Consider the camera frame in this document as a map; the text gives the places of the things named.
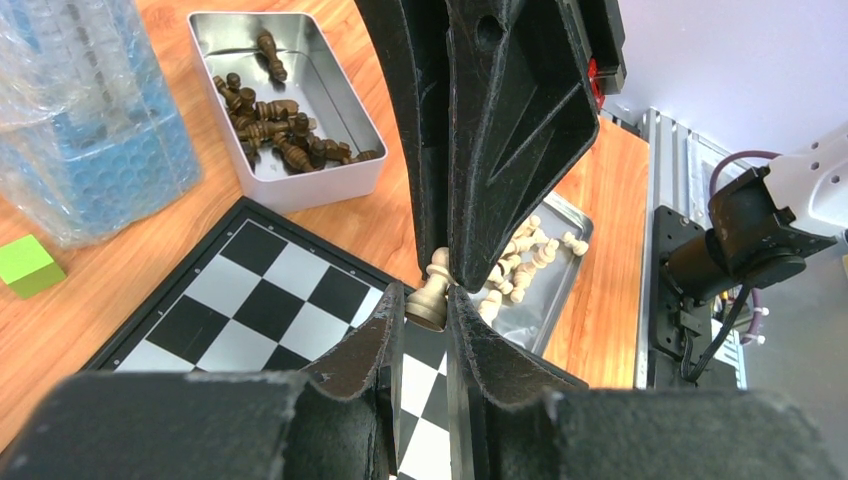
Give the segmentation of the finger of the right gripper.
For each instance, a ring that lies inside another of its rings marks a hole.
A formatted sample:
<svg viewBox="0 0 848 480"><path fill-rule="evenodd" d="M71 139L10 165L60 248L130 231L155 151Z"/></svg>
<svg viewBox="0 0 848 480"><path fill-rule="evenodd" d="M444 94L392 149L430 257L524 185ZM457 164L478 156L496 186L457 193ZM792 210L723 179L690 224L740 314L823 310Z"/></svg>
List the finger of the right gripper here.
<svg viewBox="0 0 848 480"><path fill-rule="evenodd" d="M405 158L418 265L450 245L452 82L462 1L358 1Z"/></svg>
<svg viewBox="0 0 848 480"><path fill-rule="evenodd" d="M451 1L448 244L475 292L510 235L593 145L623 87L615 1Z"/></svg>

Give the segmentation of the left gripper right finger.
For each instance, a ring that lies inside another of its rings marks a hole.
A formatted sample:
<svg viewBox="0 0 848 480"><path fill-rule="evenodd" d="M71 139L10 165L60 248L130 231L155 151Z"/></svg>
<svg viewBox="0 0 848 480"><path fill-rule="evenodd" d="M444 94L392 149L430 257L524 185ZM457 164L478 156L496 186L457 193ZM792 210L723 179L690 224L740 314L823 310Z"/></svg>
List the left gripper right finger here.
<svg viewBox="0 0 848 480"><path fill-rule="evenodd" d="M456 479L837 479L785 398L740 390L579 389L504 340L449 290Z"/></svg>

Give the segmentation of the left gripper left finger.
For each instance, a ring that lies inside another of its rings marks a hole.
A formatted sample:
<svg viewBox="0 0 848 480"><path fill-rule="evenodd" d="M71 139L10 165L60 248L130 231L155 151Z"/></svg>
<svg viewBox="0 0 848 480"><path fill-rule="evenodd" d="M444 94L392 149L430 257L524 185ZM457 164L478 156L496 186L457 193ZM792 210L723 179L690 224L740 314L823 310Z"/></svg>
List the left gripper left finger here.
<svg viewBox="0 0 848 480"><path fill-rule="evenodd" d="M405 290L299 370L83 372L1 458L5 479L386 479L398 471Z"/></svg>

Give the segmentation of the light chess pawn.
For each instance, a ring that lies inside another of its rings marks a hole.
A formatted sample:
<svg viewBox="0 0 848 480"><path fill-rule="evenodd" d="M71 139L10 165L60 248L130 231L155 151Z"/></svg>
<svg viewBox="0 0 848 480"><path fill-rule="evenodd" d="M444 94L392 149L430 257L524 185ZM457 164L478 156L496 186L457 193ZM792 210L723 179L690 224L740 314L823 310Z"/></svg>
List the light chess pawn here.
<svg viewBox="0 0 848 480"><path fill-rule="evenodd" d="M407 298L406 318L427 330L442 332L446 325L446 293L453 284L448 247L440 247L433 252L425 273L425 284Z"/></svg>

